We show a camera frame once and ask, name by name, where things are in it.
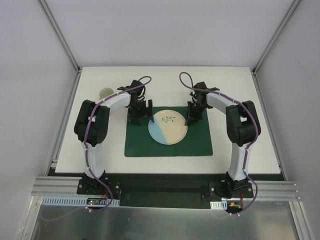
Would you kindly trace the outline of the cream and blue plate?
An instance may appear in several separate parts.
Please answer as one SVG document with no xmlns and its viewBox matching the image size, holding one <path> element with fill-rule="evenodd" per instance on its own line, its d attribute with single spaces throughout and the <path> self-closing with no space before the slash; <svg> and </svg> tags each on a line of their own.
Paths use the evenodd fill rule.
<svg viewBox="0 0 320 240">
<path fill-rule="evenodd" d="M 153 115 L 148 123 L 149 135 L 162 145 L 174 145 L 181 142 L 188 132 L 185 118 L 174 110 L 161 110 Z"/>
</svg>

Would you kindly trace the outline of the dark green placemat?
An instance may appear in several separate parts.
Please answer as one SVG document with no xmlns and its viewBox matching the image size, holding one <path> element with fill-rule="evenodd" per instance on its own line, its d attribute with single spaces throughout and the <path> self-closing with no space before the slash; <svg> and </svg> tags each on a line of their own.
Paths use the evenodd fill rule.
<svg viewBox="0 0 320 240">
<path fill-rule="evenodd" d="M 140 119 L 140 125 L 126 123 L 124 155 L 126 157 L 198 157 L 212 156 L 213 147 L 208 114 L 188 126 L 186 136 L 178 143 L 165 145 L 156 142 L 148 130 L 148 118 Z"/>
</svg>

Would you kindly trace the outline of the orange mug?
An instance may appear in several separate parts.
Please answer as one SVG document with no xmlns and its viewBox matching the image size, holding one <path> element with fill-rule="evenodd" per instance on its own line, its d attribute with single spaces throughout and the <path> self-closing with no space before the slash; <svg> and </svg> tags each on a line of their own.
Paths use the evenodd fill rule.
<svg viewBox="0 0 320 240">
<path fill-rule="evenodd" d="M 110 95 L 114 94 L 114 90 L 110 87 L 105 87 L 103 89 L 100 90 L 99 92 L 99 99 L 105 99 L 107 97 L 109 97 Z"/>
</svg>

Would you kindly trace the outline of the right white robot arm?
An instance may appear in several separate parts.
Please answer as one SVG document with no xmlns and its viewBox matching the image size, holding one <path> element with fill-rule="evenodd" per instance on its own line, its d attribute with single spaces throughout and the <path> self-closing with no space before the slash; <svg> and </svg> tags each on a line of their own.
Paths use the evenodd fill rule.
<svg viewBox="0 0 320 240">
<path fill-rule="evenodd" d="M 225 114 L 227 136 L 232 143 L 231 160 L 224 181 L 214 191 L 220 197 L 235 198 L 248 186 L 251 149 L 261 134 L 255 104 L 250 100 L 237 101 L 216 87 L 208 88 L 204 82 L 198 82 L 190 89 L 192 101 L 187 103 L 186 126 L 202 120 L 207 109 L 215 108 Z"/>
</svg>

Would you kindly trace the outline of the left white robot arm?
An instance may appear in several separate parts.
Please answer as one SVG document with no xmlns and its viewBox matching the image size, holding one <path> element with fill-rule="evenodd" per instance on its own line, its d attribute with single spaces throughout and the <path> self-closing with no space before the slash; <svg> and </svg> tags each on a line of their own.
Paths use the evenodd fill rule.
<svg viewBox="0 0 320 240">
<path fill-rule="evenodd" d="M 146 85 L 151 80 L 150 76 L 134 79 L 129 86 L 121 86 L 97 102 L 83 101 L 80 107 L 73 130 L 83 147 L 84 174 L 91 178 L 88 188 L 96 195 L 106 189 L 106 182 L 100 177 L 105 172 L 102 143 L 108 133 L 110 116 L 122 108 L 127 108 L 130 123 L 139 125 L 140 119 L 145 118 L 155 122 L 153 101 L 145 100 Z"/>
</svg>

